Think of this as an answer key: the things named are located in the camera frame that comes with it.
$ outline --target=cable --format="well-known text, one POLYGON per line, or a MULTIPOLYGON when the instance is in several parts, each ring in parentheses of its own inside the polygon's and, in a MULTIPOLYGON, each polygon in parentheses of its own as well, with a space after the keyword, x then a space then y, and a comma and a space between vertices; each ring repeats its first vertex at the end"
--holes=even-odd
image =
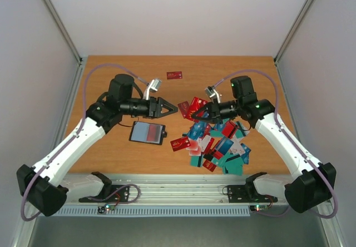
POLYGON ((135 184, 127 184, 124 186, 119 187, 118 189, 116 189, 112 194, 110 194, 108 197, 106 197, 105 199, 97 199, 95 197, 89 196, 87 197, 88 199, 91 199, 93 201, 106 201, 107 199, 113 197, 116 193, 118 193, 120 190, 126 188, 126 187, 134 187, 137 190, 137 196, 132 199, 131 201, 122 201, 119 204, 132 204, 133 202, 137 201, 139 199, 139 197, 141 196, 141 190, 139 188, 139 186, 135 185, 135 184))
POLYGON ((252 128, 252 125, 250 124, 250 127, 249 127, 249 129, 243 129, 242 127, 240 127, 238 130, 240 130, 240 131, 250 131, 251 130, 251 128, 252 128))
POLYGON ((252 213, 268 216, 269 218, 281 218, 282 216, 285 216, 289 212, 290 209, 291 209, 291 207, 288 206, 287 209, 285 209, 285 211, 279 215, 271 215, 271 214, 267 214, 267 213, 262 213, 260 211, 253 211, 252 213))
POLYGON ((270 204, 268 205, 268 208, 271 208, 273 206, 273 198, 272 196, 269 196, 269 195, 265 195, 271 202, 270 204))
POLYGON ((225 187, 223 187, 222 188, 222 190, 221 190, 221 193, 223 194, 223 195, 225 195, 225 196, 229 196, 229 194, 228 193, 224 193, 224 189, 227 189, 228 188, 228 186, 225 186, 225 187))
POLYGON ((144 94, 142 93, 142 90, 139 88, 139 86, 136 83, 133 83, 133 87, 135 88, 135 90, 137 90, 137 92, 140 95, 140 98, 144 97, 144 94))
POLYGON ((274 87, 274 91, 275 91, 275 97, 276 97, 276 103, 275 103, 275 111, 274 111, 274 120, 278 126, 278 128, 280 129, 280 131, 286 136, 286 138, 290 141, 290 143, 295 147, 295 149, 300 153, 300 155, 307 161, 307 163, 309 165, 311 165, 311 167, 315 170, 315 172, 317 172, 317 174, 320 176, 320 178, 324 181, 325 185, 327 186, 327 188, 329 189, 333 200, 334 200, 334 210, 330 215, 321 215, 313 210, 311 210, 313 213, 315 213, 318 217, 320 218, 325 218, 325 219, 330 219, 333 218, 334 216, 336 216, 338 209, 339 209, 339 202, 338 202, 338 198, 335 194, 335 191, 333 189, 333 187, 330 185, 329 181, 327 180, 327 178, 323 175, 323 173, 318 169, 318 167, 308 158, 308 156, 302 151, 302 149, 298 146, 298 144, 291 138, 291 136, 283 129, 282 125, 280 124, 279 120, 278 120, 278 107, 279 107, 279 96, 278 96, 278 86, 276 84, 276 82, 266 73, 255 70, 255 69, 245 69, 245 70, 241 70, 241 71, 237 71, 234 73, 229 74, 228 76, 222 78, 221 80, 219 80, 215 85, 213 85, 213 88, 216 88, 219 84, 223 83, 226 79, 237 75, 238 73, 245 73, 245 72, 253 72, 253 73, 259 73, 260 75, 263 75, 265 77, 267 77, 269 79, 269 81, 271 81, 271 83, 273 84, 274 87))
POLYGON ((121 124, 121 123, 117 123, 119 126, 123 126, 123 127, 133 127, 133 126, 127 126, 127 125, 123 125, 123 124, 121 124))
POLYGON ((117 201, 116 201, 114 207, 116 207, 116 206, 118 205, 118 202, 120 201, 120 195, 117 194, 117 193, 115 193, 115 195, 116 195, 116 197, 117 197, 117 201))
MULTIPOLYGON (((82 131, 84 124, 85 124, 85 117, 86 117, 86 89, 87 89, 87 85, 88 85, 88 80, 90 78, 90 76, 98 69, 102 68, 102 67, 106 67, 106 66, 111 66, 111 67, 116 67, 119 69, 122 69, 124 71, 126 71, 127 73, 129 73, 131 76, 135 77, 136 79, 140 80, 142 83, 144 83, 146 86, 149 84, 147 81, 145 81, 143 78, 137 76, 136 74, 134 74, 133 72, 131 72, 130 70, 126 69, 124 66, 121 65, 116 65, 114 63, 103 63, 102 65, 97 65, 95 66, 86 76, 85 80, 84 80, 84 85, 83 85, 83 94, 82 94, 82 99, 83 99, 83 113, 82 113, 82 119, 79 125, 79 128, 77 131, 78 134, 74 134, 65 144, 63 144, 63 146, 46 162, 46 165, 49 166, 50 163, 79 135, 79 133, 82 131)), ((37 178, 40 176, 40 174, 46 169, 46 166, 42 166, 39 171, 33 176, 33 178, 31 179, 31 181, 28 183, 23 196, 22 196, 22 200, 21 200, 21 208, 20 208, 20 215, 23 221, 31 221, 33 219, 35 219, 36 217, 39 216, 40 212, 34 214, 33 216, 31 216, 30 218, 26 217, 25 213, 24 213, 24 209, 25 209, 25 204, 27 201, 27 196, 29 194, 29 191, 31 190, 33 183, 37 180, 37 178)))

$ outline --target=gray floor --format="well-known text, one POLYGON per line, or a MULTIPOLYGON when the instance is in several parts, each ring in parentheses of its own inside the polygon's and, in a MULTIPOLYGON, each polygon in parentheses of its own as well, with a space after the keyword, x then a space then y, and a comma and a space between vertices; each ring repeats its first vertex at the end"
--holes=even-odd
POLYGON ((307 212, 283 218, 38 218, 33 247, 328 246, 320 219, 307 212))

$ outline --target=wooden surface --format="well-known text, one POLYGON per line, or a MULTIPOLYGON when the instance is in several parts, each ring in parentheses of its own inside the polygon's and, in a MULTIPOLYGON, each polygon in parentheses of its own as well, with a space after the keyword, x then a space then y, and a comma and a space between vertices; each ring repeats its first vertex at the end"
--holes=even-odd
MULTIPOLYGON (((204 89, 215 84, 226 75, 242 69, 259 69, 273 77, 279 85, 281 104, 279 113, 287 126, 292 129, 288 109, 280 87, 277 71, 271 57, 221 57, 221 56, 90 56, 75 101, 67 133, 78 124, 82 115, 82 85, 83 79, 96 65, 102 63, 118 63, 132 70, 146 81, 155 77, 163 80, 155 97, 162 97, 177 105, 180 102, 191 102, 194 96, 207 99, 204 89), (183 79, 167 80, 166 72, 182 71, 183 79)), ((105 67, 96 71, 87 86, 87 105, 96 101, 98 96, 107 91, 110 80, 124 71, 105 67)), ((258 98, 267 98, 275 102, 274 89, 267 78, 256 73, 250 73, 258 98)), ((144 91, 145 86, 137 81, 144 91)), ((230 81, 222 83, 218 89, 222 101, 232 100, 230 81)), ((122 124, 132 125, 137 118, 124 116, 122 124)), ((162 146, 131 142, 128 140, 131 128, 116 126, 103 139, 94 144, 72 167, 71 172, 122 173, 122 174, 222 174, 221 168, 213 173, 205 168, 190 166, 188 151, 173 152, 170 141, 181 137, 187 132, 192 122, 183 119, 181 113, 175 113, 160 119, 140 121, 166 125, 168 137, 162 146)), ((286 174, 288 169, 266 139, 257 131, 243 140, 252 151, 250 164, 244 165, 244 174, 266 171, 271 174, 286 174)))

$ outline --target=robotic arm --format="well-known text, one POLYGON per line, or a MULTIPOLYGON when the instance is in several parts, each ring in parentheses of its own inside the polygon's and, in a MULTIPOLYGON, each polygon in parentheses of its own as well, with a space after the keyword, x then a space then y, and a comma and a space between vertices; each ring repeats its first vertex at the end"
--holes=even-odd
POLYGON ((214 87, 206 89, 212 102, 199 109, 193 118, 201 121, 218 123, 223 119, 240 116, 250 126, 262 134, 280 155, 289 169, 293 182, 261 172, 246 179, 246 191, 253 200, 258 194, 271 195, 287 200, 298 213, 330 199, 332 194, 324 180, 312 165, 317 165, 326 180, 334 187, 336 170, 330 164, 322 164, 294 137, 275 107, 268 100, 258 100, 248 76, 235 77, 230 80, 236 100, 221 102, 220 95, 214 87), (207 111, 209 117, 198 117, 207 111))
POLYGON ((53 215, 66 201, 86 196, 109 195, 111 181, 99 172, 84 178, 63 181, 72 165, 99 139, 122 120, 123 115, 160 118, 178 111, 177 107, 163 98, 150 97, 161 85, 158 79, 152 80, 144 94, 129 75, 116 75, 109 89, 86 111, 85 120, 45 158, 32 167, 22 165, 17 171, 20 193, 24 196, 26 188, 35 176, 27 200, 45 216, 53 215), (133 88, 141 98, 132 98, 133 88))

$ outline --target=white wall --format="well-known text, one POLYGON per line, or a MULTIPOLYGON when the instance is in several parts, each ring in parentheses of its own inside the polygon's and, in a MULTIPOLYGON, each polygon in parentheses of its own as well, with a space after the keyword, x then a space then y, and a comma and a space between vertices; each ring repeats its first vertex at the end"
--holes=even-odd
POLYGON ((16 171, 50 150, 76 62, 41 0, 0 0, 0 27, 0 246, 9 246, 16 171))
POLYGON ((52 0, 82 56, 275 56, 305 0, 52 0))
POLYGON ((302 142, 337 170, 338 221, 356 242, 356 0, 316 0, 280 63, 302 142))

